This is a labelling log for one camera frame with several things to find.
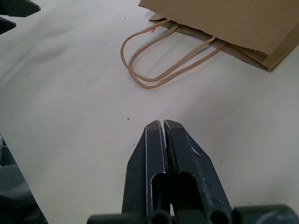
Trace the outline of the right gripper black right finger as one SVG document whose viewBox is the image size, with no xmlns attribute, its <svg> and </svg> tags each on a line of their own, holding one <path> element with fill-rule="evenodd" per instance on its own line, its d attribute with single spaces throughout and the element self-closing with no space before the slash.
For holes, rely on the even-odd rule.
<svg viewBox="0 0 299 224">
<path fill-rule="evenodd" d="M 230 203 L 210 157 L 182 124 L 165 120 L 164 129 L 174 212 L 230 215 Z"/>
</svg>

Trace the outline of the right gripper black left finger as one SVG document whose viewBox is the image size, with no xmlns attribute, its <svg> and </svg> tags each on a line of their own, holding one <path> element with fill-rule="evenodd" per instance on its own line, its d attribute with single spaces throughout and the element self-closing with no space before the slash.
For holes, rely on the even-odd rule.
<svg viewBox="0 0 299 224">
<path fill-rule="evenodd" d="M 168 162 L 161 123 L 155 120 L 144 128 L 127 164 L 122 213 L 170 212 Z"/>
</svg>

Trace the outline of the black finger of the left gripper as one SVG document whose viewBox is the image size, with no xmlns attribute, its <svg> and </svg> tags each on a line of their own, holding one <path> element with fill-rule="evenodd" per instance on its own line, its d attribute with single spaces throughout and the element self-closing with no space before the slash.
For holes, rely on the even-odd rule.
<svg viewBox="0 0 299 224">
<path fill-rule="evenodd" d="M 16 24 L 14 22 L 0 17 L 0 35 L 11 29 L 14 29 L 15 27 Z"/>
<path fill-rule="evenodd" d="M 0 14 L 12 17 L 27 17 L 41 10 L 30 0 L 0 0 Z"/>
</svg>

